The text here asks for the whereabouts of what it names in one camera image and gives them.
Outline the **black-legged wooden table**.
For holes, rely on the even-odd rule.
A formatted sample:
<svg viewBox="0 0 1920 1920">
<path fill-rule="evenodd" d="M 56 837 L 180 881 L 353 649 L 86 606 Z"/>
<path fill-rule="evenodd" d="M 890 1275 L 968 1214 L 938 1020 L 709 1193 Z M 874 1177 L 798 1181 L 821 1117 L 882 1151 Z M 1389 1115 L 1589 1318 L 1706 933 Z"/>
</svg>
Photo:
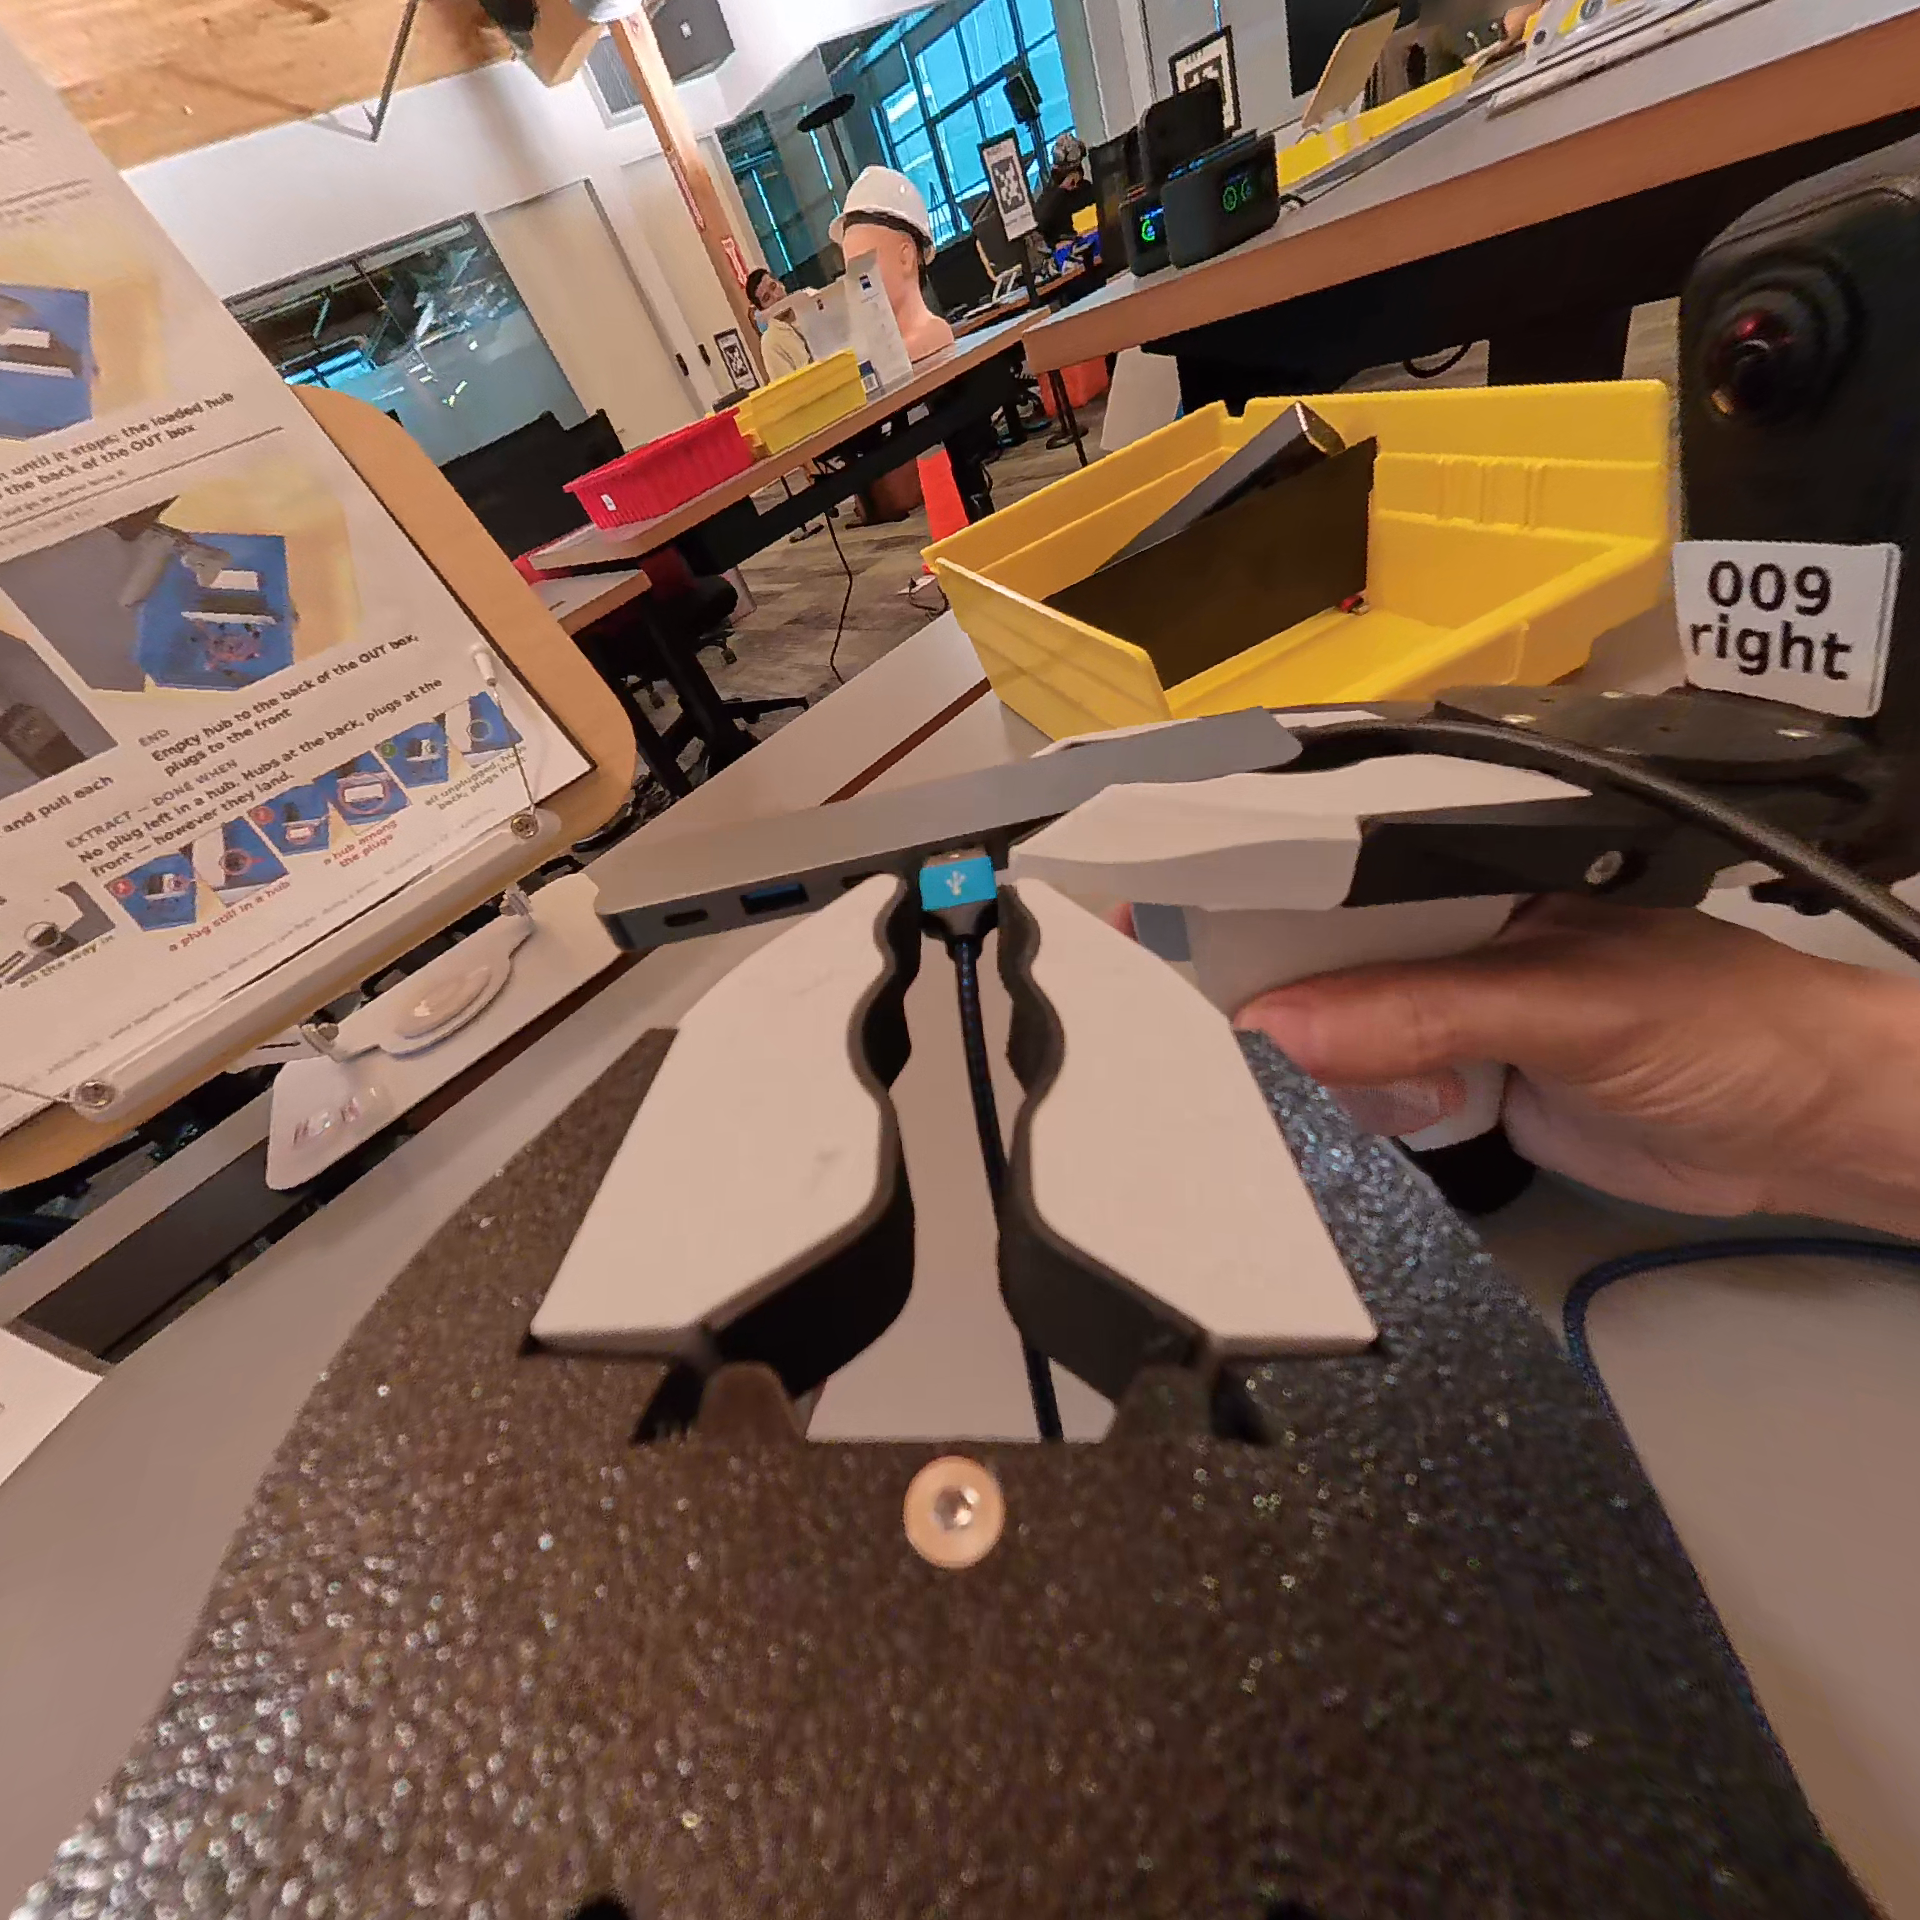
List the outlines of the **black-legged wooden table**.
<svg viewBox="0 0 1920 1920">
<path fill-rule="evenodd" d="M 698 574 L 724 574 L 780 543 L 798 528 L 822 521 L 886 472 L 911 465 L 922 453 L 946 448 L 952 431 L 988 423 L 1017 407 L 1023 334 L 1036 316 L 1004 320 L 935 352 L 904 379 L 863 399 L 853 414 L 808 431 L 793 448 L 765 455 L 665 513 L 617 528 L 588 523 L 534 549 L 534 565 L 561 579 L 621 569 L 649 571 L 677 550 Z M 633 691 L 638 668 L 621 662 L 607 637 L 593 637 L 613 606 L 577 608 L 567 632 L 613 685 L 630 718 L 650 780 L 679 800 L 690 790 L 680 757 L 702 752 L 704 772 L 718 775 L 759 745 L 752 723 L 801 712 L 807 697 L 729 700 L 710 680 L 692 640 L 669 640 L 649 615 L 650 647 L 679 702 L 679 720 L 660 729 Z"/>
</svg>

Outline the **red storage tray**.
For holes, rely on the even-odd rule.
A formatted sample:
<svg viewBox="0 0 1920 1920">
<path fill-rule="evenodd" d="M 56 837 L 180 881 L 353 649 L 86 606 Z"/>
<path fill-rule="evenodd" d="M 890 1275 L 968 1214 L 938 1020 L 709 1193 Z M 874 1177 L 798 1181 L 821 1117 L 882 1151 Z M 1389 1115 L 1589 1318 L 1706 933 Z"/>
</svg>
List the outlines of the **red storage tray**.
<svg viewBox="0 0 1920 1920">
<path fill-rule="evenodd" d="M 655 521 L 694 495 L 757 465 L 759 448 L 722 412 L 645 441 L 561 486 L 590 523 L 613 532 Z"/>
</svg>

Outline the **black bin divider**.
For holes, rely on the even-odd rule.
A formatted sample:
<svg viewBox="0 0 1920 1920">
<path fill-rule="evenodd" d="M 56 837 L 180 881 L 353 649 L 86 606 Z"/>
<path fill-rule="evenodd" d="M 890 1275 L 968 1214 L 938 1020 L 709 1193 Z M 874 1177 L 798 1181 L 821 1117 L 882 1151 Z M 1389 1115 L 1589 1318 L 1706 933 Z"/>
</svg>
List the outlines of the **black bin divider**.
<svg viewBox="0 0 1920 1920">
<path fill-rule="evenodd" d="M 1142 649 L 1176 687 L 1364 590 L 1375 457 L 1362 439 L 1045 604 Z"/>
</svg>

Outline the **white card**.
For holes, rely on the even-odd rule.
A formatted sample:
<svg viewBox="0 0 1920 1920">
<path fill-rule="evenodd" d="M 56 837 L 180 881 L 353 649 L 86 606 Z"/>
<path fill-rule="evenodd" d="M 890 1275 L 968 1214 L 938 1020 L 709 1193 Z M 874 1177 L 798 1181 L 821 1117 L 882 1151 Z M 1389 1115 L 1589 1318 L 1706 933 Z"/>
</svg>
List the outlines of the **white card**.
<svg viewBox="0 0 1920 1920">
<path fill-rule="evenodd" d="M 316 1181 L 349 1151 L 554 1013 L 624 956 L 588 873 L 528 893 L 340 1021 L 271 1084 L 266 1185 Z"/>
</svg>

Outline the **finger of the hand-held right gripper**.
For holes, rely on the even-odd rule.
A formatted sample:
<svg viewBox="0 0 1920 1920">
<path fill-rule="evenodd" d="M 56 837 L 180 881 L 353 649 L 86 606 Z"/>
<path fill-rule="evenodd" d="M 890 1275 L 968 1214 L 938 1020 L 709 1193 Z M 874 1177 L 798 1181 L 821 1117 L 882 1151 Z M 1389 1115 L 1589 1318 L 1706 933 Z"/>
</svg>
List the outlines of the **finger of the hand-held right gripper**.
<svg viewBox="0 0 1920 1920">
<path fill-rule="evenodd" d="M 1327 822 L 1592 795 L 1589 787 L 1560 776 L 1442 755 L 1373 757 L 1319 772 L 1281 772 L 1276 780 L 1284 809 Z"/>
<path fill-rule="evenodd" d="M 1280 801 L 1276 776 L 1110 783 L 1009 853 L 1009 880 L 1134 905 L 1330 910 L 1345 902 L 1359 822 Z"/>
</svg>

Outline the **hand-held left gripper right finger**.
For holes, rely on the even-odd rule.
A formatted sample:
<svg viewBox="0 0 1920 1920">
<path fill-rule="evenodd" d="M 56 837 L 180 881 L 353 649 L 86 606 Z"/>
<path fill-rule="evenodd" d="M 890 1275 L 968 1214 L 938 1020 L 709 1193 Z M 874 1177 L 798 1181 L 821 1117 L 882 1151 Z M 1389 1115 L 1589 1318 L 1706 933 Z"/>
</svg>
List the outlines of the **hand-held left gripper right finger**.
<svg viewBox="0 0 1920 1920">
<path fill-rule="evenodd" d="M 1375 1344 L 1224 1014 L 1042 880 L 998 889 L 998 977 L 1022 1089 L 998 1291 L 1040 1355 L 1124 1397 Z"/>
</svg>

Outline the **person's right hand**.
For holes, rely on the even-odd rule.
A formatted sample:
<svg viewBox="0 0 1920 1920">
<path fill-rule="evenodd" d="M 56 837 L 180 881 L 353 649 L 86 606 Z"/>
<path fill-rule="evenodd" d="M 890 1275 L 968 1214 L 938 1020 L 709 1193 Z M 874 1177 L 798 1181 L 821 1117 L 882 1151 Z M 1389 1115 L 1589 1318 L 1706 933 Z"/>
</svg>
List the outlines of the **person's right hand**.
<svg viewBox="0 0 1920 1920">
<path fill-rule="evenodd" d="M 1918 984 L 1694 910 L 1545 900 L 1476 951 L 1312 976 L 1237 1025 L 1413 1135 L 1498 1065 L 1535 1168 L 1694 1216 L 1918 1236 Z"/>
</svg>

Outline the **wooden pillar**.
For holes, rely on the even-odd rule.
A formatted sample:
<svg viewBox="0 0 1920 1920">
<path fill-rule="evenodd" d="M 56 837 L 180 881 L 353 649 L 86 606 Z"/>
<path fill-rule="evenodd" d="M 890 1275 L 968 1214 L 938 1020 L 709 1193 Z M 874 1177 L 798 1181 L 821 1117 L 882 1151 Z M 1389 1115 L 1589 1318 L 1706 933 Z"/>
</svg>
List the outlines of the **wooden pillar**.
<svg viewBox="0 0 1920 1920">
<path fill-rule="evenodd" d="M 694 233 L 702 237 L 710 270 L 718 277 L 729 311 L 744 344 L 759 343 L 754 305 L 746 292 L 749 262 L 732 225 L 729 205 L 718 189 L 713 169 L 698 145 L 677 84 L 672 83 L 657 45 L 653 21 L 645 5 L 607 25 L 607 36 L 628 72 L 647 121 L 650 124 L 660 153 L 666 159 L 680 199 L 688 205 Z"/>
</svg>

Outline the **yellow plastic bin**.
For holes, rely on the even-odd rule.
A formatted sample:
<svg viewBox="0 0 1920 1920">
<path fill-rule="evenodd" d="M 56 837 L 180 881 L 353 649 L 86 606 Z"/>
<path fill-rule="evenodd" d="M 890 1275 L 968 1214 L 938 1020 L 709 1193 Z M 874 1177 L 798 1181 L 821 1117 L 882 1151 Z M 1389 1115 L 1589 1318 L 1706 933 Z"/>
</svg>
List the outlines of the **yellow plastic bin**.
<svg viewBox="0 0 1920 1920">
<path fill-rule="evenodd" d="M 1602 379 L 1306 397 L 1348 446 L 1378 439 L 1367 584 L 1176 687 L 1142 649 L 1047 608 L 1281 404 L 1213 401 L 927 549 L 1005 709 L 1063 737 L 1551 684 L 1662 604 L 1673 397 L 1656 379 Z"/>
</svg>

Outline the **grey slim usb hub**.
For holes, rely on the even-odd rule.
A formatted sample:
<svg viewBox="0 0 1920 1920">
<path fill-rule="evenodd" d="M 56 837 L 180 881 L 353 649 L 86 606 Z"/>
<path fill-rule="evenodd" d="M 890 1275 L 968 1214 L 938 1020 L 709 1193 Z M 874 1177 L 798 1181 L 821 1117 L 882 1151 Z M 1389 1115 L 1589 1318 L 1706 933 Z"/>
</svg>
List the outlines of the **grey slim usb hub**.
<svg viewBox="0 0 1920 1920">
<path fill-rule="evenodd" d="M 590 867 L 593 911 L 617 948 L 649 952 L 808 913 L 871 878 L 911 880 L 946 853 L 984 853 L 1004 869 L 1015 840 L 1110 783 L 1263 775 L 1301 755 L 1302 741 L 1263 709 L 1085 736 L 974 772 L 615 848 Z"/>
</svg>

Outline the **yellow storage tray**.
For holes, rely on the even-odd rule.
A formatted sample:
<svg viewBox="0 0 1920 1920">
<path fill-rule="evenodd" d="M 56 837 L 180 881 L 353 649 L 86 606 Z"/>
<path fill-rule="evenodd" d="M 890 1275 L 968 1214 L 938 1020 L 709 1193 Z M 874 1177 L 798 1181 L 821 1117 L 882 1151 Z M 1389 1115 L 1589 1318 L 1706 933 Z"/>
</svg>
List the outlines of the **yellow storage tray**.
<svg viewBox="0 0 1920 1920">
<path fill-rule="evenodd" d="M 1321 173 L 1330 164 L 1362 153 L 1394 133 L 1432 121 L 1432 117 L 1452 107 L 1455 97 L 1464 96 L 1472 84 L 1473 72 L 1460 65 L 1458 70 L 1414 86 L 1389 103 L 1342 112 L 1314 128 L 1302 128 L 1290 143 L 1280 148 L 1280 189 L 1295 189 L 1297 180 Z"/>
<path fill-rule="evenodd" d="M 858 414 L 868 389 L 857 352 L 841 350 L 754 389 L 732 408 L 741 437 L 767 459 Z"/>
</svg>

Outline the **mannequin head white helmet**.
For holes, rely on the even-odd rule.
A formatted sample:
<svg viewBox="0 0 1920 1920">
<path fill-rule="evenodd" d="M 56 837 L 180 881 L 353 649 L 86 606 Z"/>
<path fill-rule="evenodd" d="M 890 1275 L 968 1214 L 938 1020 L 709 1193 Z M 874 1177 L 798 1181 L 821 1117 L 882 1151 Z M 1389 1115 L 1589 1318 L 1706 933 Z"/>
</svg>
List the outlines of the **mannequin head white helmet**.
<svg viewBox="0 0 1920 1920">
<path fill-rule="evenodd" d="M 927 305 L 925 272 L 937 246 L 927 205 L 910 175 L 871 164 L 853 180 L 832 240 L 854 287 L 885 292 L 911 365 L 952 348 L 952 326 Z"/>
</svg>

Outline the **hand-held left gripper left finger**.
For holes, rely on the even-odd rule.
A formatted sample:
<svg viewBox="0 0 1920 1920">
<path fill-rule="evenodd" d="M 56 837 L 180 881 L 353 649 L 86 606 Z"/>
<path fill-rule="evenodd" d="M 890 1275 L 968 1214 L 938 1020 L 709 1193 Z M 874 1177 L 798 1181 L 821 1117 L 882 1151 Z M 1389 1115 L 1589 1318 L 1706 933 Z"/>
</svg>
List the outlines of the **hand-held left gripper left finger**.
<svg viewBox="0 0 1920 1920">
<path fill-rule="evenodd" d="M 901 1315 L 914 1199 L 890 1100 L 921 910 L 868 878 L 674 1030 L 534 1312 L 549 1352 L 767 1367 L 815 1392 Z"/>
</svg>

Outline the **printed instruction sheet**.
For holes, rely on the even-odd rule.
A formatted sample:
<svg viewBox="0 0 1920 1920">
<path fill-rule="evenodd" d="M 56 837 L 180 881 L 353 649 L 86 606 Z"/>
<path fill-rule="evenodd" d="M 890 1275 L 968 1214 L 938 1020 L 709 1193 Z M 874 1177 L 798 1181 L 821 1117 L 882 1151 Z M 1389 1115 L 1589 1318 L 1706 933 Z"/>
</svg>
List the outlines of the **printed instruction sheet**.
<svg viewBox="0 0 1920 1920">
<path fill-rule="evenodd" d="M 4 1132 L 585 757 L 4 38 Z"/>
</svg>

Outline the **black device green lights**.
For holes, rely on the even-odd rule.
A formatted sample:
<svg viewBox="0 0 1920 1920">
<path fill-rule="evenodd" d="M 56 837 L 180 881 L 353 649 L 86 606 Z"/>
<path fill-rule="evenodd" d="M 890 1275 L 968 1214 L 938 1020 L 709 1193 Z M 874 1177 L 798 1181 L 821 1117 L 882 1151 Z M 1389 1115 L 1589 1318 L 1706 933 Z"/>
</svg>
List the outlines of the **black device green lights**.
<svg viewBox="0 0 1920 1920">
<path fill-rule="evenodd" d="M 1224 135 L 1224 92 L 1210 72 L 1142 112 L 1135 166 L 1119 197 L 1124 270 L 1138 280 L 1168 265 L 1166 182 L 1190 159 L 1208 156 Z"/>
<path fill-rule="evenodd" d="M 1168 265 L 1188 270 L 1263 233 L 1280 216 L 1277 141 L 1241 133 L 1184 161 L 1161 185 Z"/>
</svg>

